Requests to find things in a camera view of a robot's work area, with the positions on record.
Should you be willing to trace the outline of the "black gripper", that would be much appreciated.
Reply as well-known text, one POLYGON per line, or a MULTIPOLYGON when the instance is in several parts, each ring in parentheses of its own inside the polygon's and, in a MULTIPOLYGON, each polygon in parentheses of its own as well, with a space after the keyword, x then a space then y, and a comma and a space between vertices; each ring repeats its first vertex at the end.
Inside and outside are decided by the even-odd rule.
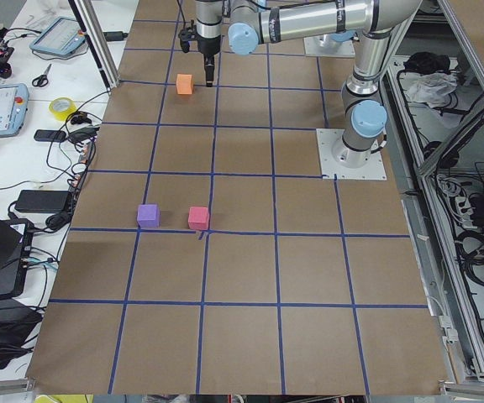
POLYGON ((197 36, 197 49, 203 55, 205 85, 212 87, 214 83, 215 55, 219 53, 219 37, 204 38, 197 36))

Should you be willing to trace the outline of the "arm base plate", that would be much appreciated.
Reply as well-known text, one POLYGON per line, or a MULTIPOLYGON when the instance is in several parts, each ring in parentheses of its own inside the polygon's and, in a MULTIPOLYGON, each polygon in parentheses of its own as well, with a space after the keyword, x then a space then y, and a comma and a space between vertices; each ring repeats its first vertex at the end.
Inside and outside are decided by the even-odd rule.
POLYGON ((343 141, 343 129, 316 130, 321 177, 329 180, 385 181, 381 152, 374 141, 369 150, 354 151, 343 141))
POLYGON ((350 36, 347 39, 335 40, 329 34, 304 38, 305 55, 353 59, 355 48, 352 39, 350 36))

